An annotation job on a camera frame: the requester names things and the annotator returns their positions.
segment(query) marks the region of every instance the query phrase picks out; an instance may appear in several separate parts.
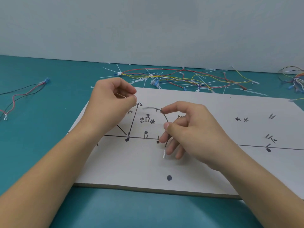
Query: gray wall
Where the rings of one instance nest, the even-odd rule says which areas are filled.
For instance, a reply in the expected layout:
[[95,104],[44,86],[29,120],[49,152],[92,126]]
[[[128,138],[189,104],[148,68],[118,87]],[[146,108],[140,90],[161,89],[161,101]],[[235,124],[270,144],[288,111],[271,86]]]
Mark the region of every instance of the gray wall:
[[277,72],[304,67],[304,0],[0,0],[0,54]]

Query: green table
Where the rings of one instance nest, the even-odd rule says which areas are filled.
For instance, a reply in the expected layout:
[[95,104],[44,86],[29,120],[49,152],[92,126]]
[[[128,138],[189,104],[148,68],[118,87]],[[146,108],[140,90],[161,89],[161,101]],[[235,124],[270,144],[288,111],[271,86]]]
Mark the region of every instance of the green table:
[[[8,120],[0,121],[0,194],[65,136],[87,103],[91,86],[100,77],[113,75],[114,72],[103,67],[119,71],[116,64],[0,56],[1,93],[38,83],[46,77],[51,80],[39,93],[18,100]],[[119,67],[124,71],[144,66],[120,64]],[[242,75],[260,83],[244,84],[255,92],[291,99],[302,96],[280,88],[277,74],[242,72]],[[227,71],[227,78],[244,80],[235,71]],[[143,87],[143,84],[142,81],[134,86]],[[145,88],[155,87],[147,81]],[[162,88],[178,89],[170,84]],[[255,95],[238,89],[226,89],[225,94]],[[0,95],[0,109],[11,103],[11,97],[12,94]],[[304,101],[297,103],[304,108]],[[261,225],[240,200],[73,187],[51,227],[249,228]]]

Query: forearm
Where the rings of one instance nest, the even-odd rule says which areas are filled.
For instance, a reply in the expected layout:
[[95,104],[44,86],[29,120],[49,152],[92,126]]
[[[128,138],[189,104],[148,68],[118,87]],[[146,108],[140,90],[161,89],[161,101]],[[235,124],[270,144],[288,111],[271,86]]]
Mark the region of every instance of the forearm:
[[221,172],[265,228],[303,226],[302,199],[241,149]]
[[0,197],[0,227],[48,227],[96,142],[76,126]]

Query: person's left hand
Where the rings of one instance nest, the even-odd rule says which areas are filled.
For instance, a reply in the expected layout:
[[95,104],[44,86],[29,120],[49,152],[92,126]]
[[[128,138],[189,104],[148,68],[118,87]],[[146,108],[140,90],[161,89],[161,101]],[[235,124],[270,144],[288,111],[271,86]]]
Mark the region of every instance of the person's left hand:
[[119,77],[97,81],[78,124],[101,139],[136,105],[135,93],[136,89]]

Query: person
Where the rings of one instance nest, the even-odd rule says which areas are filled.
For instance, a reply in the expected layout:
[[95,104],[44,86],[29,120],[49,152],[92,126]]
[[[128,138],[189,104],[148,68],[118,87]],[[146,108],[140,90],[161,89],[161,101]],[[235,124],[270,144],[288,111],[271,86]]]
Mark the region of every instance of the person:
[[[0,197],[0,227],[48,227],[96,143],[136,104],[136,89],[123,79],[99,80],[74,129]],[[241,150],[208,109],[178,101],[164,114],[186,115],[164,124],[166,153],[178,149],[221,172],[265,228],[304,227],[304,202]]]

